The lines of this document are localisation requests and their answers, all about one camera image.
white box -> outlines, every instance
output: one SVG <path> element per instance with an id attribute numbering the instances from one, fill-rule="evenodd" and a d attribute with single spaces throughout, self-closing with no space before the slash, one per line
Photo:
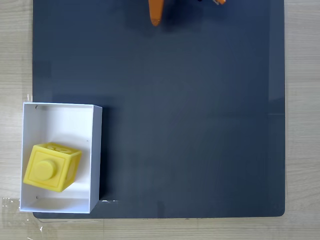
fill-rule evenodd
<path id="1" fill-rule="evenodd" d="M 99 200 L 102 107 L 23 104 L 20 211 L 88 214 Z M 24 184 L 34 145 L 54 142 L 82 150 L 75 182 L 62 192 Z"/>

yellow cube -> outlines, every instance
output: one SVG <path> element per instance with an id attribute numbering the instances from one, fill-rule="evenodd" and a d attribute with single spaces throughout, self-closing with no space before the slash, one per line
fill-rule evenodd
<path id="1" fill-rule="evenodd" d="M 76 178 L 80 150 L 53 142 L 34 145 L 23 183 L 62 192 Z"/>

light wood surface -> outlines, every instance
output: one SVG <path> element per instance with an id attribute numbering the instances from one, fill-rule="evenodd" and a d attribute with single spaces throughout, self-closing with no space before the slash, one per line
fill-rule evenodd
<path id="1" fill-rule="evenodd" d="M 320 239 L 319 0 L 285 0 L 286 212 L 275 218 L 43 222 L 20 213 L 22 102 L 32 97 L 32 11 L 31 0 L 0 0 L 0 239 Z"/>

clear plastic tape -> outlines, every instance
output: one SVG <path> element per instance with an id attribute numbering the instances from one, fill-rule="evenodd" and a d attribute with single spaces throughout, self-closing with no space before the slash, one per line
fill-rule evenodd
<path id="1" fill-rule="evenodd" d="M 103 219 L 37 219 L 19 206 L 19 199 L 2 198 L 0 239 L 104 239 Z"/>

white cardboard box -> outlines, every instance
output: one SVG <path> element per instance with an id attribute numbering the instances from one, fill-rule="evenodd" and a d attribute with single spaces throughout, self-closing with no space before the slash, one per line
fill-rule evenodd
<path id="1" fill-rule="evenodd" d="M 23 104 L 20 211 L 88 214 L 99 200 L 102 107 Z M 82 150 L 75 182 L 62 192 L 23 183 L 34 145 L 54 142 Z"/>

